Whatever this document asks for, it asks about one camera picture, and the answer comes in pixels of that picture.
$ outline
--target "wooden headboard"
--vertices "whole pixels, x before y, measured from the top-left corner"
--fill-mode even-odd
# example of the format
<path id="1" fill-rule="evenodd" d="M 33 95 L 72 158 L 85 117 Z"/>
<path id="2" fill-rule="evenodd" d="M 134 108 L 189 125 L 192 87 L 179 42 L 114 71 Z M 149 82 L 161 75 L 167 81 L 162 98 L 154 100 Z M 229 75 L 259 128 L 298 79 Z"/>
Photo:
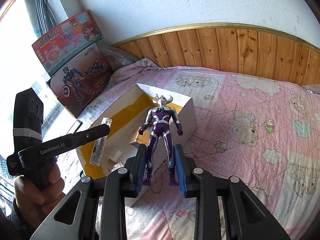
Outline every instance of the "wooden headboard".
<path id="1" fill-rule="evenodd" d="M 320 49 L 293 35 L 255 25 L 205 23 L 146 33 L 117 43 L 160 67 L 202 66 L 298 85 L 320 84 Z"/>

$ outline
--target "patterned fabric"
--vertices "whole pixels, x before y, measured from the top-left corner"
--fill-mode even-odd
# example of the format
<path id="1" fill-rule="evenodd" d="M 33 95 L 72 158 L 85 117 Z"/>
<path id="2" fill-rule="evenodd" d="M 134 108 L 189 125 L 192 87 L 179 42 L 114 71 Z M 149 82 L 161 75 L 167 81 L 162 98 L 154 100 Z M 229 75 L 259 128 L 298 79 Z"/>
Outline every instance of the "patterned fabric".
<path id="1" fill-rule="evenodd" d="M 118 71 L 126 75 L 126 67 Z M 287 82 L 200 67 L 134 71 L 91 103 L 83 116 L 87 127 L 136 83 L 190 96 L 197 129 L 184 147 L 186 155 L 215 176 L 239 176 L 292 240 L 304 234 L 319 211 L 319 95 Z M 193 239 L 195 199 L 184 199 L 168 181 L 164 172 L 126 208 L 128 239 Z"/>

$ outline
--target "captain america toy box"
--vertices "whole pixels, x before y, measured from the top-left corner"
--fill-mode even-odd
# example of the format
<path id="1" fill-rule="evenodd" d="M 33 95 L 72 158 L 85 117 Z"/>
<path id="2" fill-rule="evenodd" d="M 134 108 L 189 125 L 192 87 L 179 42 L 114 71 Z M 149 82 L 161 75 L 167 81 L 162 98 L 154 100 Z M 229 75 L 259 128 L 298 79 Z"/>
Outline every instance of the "captain america toy box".
<path id="1" fill-rule="evenodd" d="M 63 65 L 47 85 L 76 118 L 108 84 L 113 70 L 97 44 Z"/>
<path id="2" fill-rule="evenodd" d="M 86 10 L 49 30 L 32 44 L 32 48 L 52 77 L 75 55 L 102 38 L 91 14 Z"/>

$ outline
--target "washing machine toy box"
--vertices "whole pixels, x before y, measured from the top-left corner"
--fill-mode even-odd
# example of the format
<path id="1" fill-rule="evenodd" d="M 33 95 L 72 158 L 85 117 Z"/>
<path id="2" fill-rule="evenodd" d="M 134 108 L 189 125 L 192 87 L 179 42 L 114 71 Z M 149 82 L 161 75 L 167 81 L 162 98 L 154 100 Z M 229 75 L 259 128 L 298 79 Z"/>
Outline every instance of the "washing machine toy box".
<path id="1" fill-rule="evenodd" d="M 89 11 L 83 11 L 42 35 L 32 48 L 52 77 L 65 63 L 103 38 Z"/>
<path id="2" fill-rule="evenodd" d="M 111 152 L 120 150 L 122 155 L 117 161 L 124 163 L 128 158 L 136 155 L 137 148 L 130 144 L 132 142 L 132 136 L 135 134 L 136 129 L 145 122 L 148 111 L 156 107 L 152 99 L 157 95 L 163 95 L 166 98 L 170 96 L 173 97 L 173 101 L 167 104 L 167 106 L 176 109 L 182 125 L 183 135 L 179 136 L 177 134 L 177 128 L 172 119 L 169 122 L 171 135 L 174 144 L 184 146 L 187 143 L 190 136 L 196 130 L 196 117 L 192 98 L 168 90 L 136 84 L 116 100 L 91 126 L 95 127 L 100 125 L 103 117 L 112 119 L 110 133 L 106 140 L 100 166 L 96 167 L 90 164 L 94 142 L 77 148 L 78 157 L 86 175 L 94 179 L 108 176 L 109 169 L 113 165 L 108 158 Z M 153 160 L 151 183 L 158 179 L 162 172 L 168 172 L 167 151 L 162 138 L 159 138 Z M 143 186 L 138 198 L 126 199 L 126 206 L 132 206 L 148 188 L 149 187 Z"/>
<path id="3" fill-rule="evenodd" d="M 48 87 L 76 118 L 108 84 L 113 70 L 94 43 L 81 51 L 47 82 Z"/>

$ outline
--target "finger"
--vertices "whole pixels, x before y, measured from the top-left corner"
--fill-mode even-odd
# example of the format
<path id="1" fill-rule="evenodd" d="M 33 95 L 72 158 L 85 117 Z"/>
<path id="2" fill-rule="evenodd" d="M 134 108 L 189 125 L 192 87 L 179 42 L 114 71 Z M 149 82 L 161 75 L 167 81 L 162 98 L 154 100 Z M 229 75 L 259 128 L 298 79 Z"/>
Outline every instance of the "finger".
<path id="1" fill-rule="evenodd" d="M 64 194 L 63 192 L 60 194 L 60 196 L 55 200 L 55 201 L 52 201 L 50 203 L 45 203 L 44 205 L 42 205 L 41 209 L 42 209 L 42 212 L 46 215 L 48 215 L 55 207 L 56 205 L 59 204 L 59 202 L 63 199 L 63 197 L 65 196 L 66 194 Z"/>
<path id="2" fill-rule="evenodd" d="M 51 184 L 54 184 L 59 180 L 59 178 L 60 178 L 60 170 L 57 163 L 54 163 L 49 170 L 49 174 L 48 174 L 49 182 Z"/>
<path id="3" fill-rule="evenodd" d="M 25 195 L 30 201 L 38 205 L 44 204 L 44 195 L 29 179 L 19 176 L 14 181 L 16 198 Z"/>
<path id="4" fill-rule="evenodd" d="M 55 184 L 46 187 L 42 193 L 46 203 L 56 200 L 64 188 L 64 180 L 60 178 Z"/>

